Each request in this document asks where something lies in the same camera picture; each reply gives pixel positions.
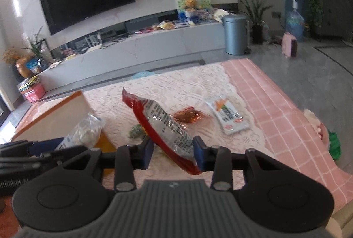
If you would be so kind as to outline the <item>small orange snack packet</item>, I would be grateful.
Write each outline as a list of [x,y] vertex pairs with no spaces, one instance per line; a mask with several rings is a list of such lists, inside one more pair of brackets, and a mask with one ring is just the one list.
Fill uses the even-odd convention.
[[180,124],[195,123],[205,117],[206,115],[203,112],[195,109],[193,106],[188,106],[172,115],[172,118]]

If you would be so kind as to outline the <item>green sausage stick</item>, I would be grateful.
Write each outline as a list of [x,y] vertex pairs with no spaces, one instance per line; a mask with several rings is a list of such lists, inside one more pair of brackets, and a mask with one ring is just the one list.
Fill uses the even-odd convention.
[[134,125],[129,132],[129,138],[131,139],[138,139],[138,138],[143,139],[145,137],[146,137],[146,132],[140,124]]

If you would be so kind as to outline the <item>blue water jug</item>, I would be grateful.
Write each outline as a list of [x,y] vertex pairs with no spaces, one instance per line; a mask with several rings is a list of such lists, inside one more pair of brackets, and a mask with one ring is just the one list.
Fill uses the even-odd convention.
[[296,40],[303,41],[305,21],[298,12],[298,2],[292,0],[292,10],[286,14],[286,31],[292,34]]

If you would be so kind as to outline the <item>orange cardboard box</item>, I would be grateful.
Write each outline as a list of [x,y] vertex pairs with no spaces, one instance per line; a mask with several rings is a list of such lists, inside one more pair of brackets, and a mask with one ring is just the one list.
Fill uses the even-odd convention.
[[47,139],[64,138],[74,130],[80,121],[93,114],[106,122],[106,118],[93,109],[93,103],[82,91],[42,105],[36,104],[37,116],[28,124],[16,130],[12,141],[44,141]]

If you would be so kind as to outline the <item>blue-grey trash bin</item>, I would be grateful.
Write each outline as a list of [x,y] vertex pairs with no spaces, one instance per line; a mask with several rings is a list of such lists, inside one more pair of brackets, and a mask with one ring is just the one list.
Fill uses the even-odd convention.
[[242,14],[225,15],[222,19],[225,33],[225,51],[233,56],[245,54],[248,47],[248,20]]

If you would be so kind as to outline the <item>red snack bag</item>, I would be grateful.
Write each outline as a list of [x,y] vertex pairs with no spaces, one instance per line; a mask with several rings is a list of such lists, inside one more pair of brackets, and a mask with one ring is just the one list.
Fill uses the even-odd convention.
[[151,140],[181,169],[191,175],[202,171],[194,158],[193,139],[157,102],[122,90],[122,101],[132,109]]

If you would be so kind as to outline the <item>white breadstick snack packet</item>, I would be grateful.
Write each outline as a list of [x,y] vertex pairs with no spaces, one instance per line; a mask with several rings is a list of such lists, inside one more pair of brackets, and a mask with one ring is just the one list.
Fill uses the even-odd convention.
[[229,98],[219,96],[207,99],[206,104],[211,108],[225,134],[239,133],[250,128],[250,124],[238,112]]

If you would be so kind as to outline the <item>pink checkered tablecloth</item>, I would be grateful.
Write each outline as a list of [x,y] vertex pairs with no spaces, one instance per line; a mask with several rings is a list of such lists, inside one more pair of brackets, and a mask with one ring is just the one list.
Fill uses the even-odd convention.
[[[263,131],[265,147],[274,154],[273,158],[326,186],[334,197],[336,209],[349,203],[352,200],[352,175],[337,167],[295,104],[252,61],[238,59],[219,64],[225,67],[254,116],[256,126]],[[37,116],[37,111],[30,108],[30,121]]]

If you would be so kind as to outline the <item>clear nut snack bag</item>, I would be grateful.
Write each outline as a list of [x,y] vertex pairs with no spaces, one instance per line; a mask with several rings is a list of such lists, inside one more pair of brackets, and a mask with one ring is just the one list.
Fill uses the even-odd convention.
[[101,135],[105,126],[105,120],[89,113],[82,119],[74,129],[59,143],[56,150],[72,147],[84,146],[88,149],[93,148]]

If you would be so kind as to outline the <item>dark grey cabinet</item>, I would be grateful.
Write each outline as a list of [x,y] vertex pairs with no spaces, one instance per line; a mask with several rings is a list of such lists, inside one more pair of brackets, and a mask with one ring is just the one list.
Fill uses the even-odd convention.
[[352,0],[321,0],[321,35],[349,39],[352,32]]

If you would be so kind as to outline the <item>potted long-leaf plant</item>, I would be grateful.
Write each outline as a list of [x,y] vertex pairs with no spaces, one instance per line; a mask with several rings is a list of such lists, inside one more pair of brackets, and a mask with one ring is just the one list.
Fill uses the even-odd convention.
[[252,23],[252,43],[262,44],[263,39],[263,14],[274,7],[267,5],[268,0],[238,0],[246,9],[246,13]]

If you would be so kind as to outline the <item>white lace tablecloth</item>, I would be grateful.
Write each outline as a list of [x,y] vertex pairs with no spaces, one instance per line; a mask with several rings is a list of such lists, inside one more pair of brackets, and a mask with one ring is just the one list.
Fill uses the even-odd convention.
[[[199,135],[208,146],[220,145],[233,153],[244,153],[255,148],[270,157],[274,154],[265,147],[263,131],[256,126],[240,91],[231,82],[225,67],[219,63],[187,68],[159,75],[133,79],[84,92],[93,112],[105,121],[104,132],[116,147],[140,144],[129,132],[137,119],[122,101],[122,91],[127,90],[142,98],[157,101],[168,114],[192,106],[206,114],[200,121],[187,126],[191,136]],[[217,117],[207,105],[208,99],[226,97],[240,115],[251,125],[248,130],[227,135]]]

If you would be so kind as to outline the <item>white wifi router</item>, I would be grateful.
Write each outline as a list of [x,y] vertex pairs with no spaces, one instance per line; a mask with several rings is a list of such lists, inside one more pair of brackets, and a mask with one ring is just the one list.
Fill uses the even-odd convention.
[[94,35],[89,35],[85,37],[85,41],[88,46],[87,52],[95,51],[98,49],[101,49],[103,46],[101,34],[98,32],[97,34]]

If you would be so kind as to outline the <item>pink storage basket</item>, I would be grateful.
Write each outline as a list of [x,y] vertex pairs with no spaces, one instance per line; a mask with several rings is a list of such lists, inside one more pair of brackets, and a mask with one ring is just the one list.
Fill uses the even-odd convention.
[[26,90],[20,91],[21,95],[30,103],[35,103],[45,95],[45,89],[41,83],[34,84]]

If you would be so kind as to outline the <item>teddy bear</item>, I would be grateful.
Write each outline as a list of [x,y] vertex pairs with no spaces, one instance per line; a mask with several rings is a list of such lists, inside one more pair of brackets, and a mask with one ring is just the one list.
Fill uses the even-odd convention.
[[193,12],[197,10],[197,0],[185,0],[184,10],[188,12]]

